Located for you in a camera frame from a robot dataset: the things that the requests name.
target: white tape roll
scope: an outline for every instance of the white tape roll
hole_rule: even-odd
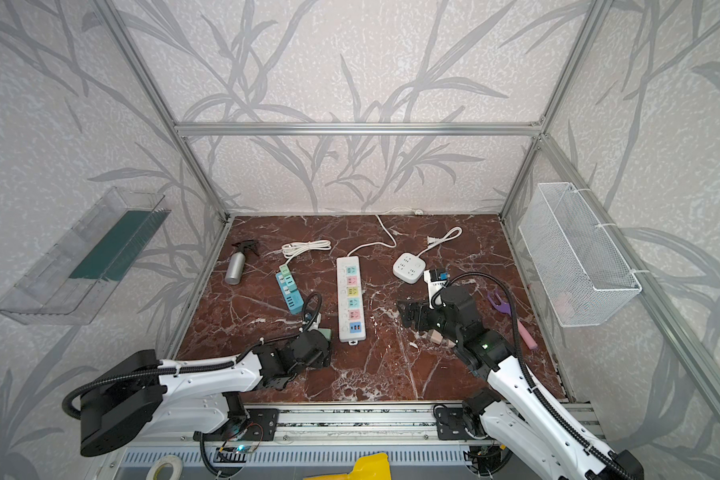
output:
[[[156,480],[157,474],[166,466],[173,467],[173,475],[170,476],[169,480],[179,480],[181,471],[184,468],[184,463],[181,461],[181,458],[175,455],[166,455],[155,462],[152,468],[150,468],[150,472],[146,474],[146,480]]]

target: yellow scoop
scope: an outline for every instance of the yellow scoop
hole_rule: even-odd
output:
[[[392,480],[389,472],[389,457],[386,453],[377,453],[359,457],[350,473],[320,475],[308,477],[309,480]]]

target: wall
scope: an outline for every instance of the wall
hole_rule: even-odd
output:
[[[221,226],[85,2],[0,2],[0,295],[113,185],[172,213],[87,326],[0,315],[0,480],[82,478],[61,398],[164,350]]]
[[[588,4],[116,0],[186,122],[538,120]],[[231,211],[496,213],[529,143],[420,141],[214,137],[194,149]]]
[[[720,366],[720,2],[614,3],[552,136]],[[516,231],[556,180],[541,157],[508,223],[569,386],[653,478],[720,478],[720,426],[640,302],[557,326]]]

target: plug adapter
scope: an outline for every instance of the plug adapter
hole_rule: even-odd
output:
[[[427,263],[421,258],[405,253],[394,262],[392,273],[405,283],[416,283],[426,268]]]

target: white square power strip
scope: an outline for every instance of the white square power strip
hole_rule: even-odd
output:
[[[365,312],[360,282],[360,257],[336,258],[338,284],[338,339],[356,345],[365,340]]]
[[[416,283],[426,268],[427,262],[418,256],[405,253],[394,262],[392,273],[405,283]]]

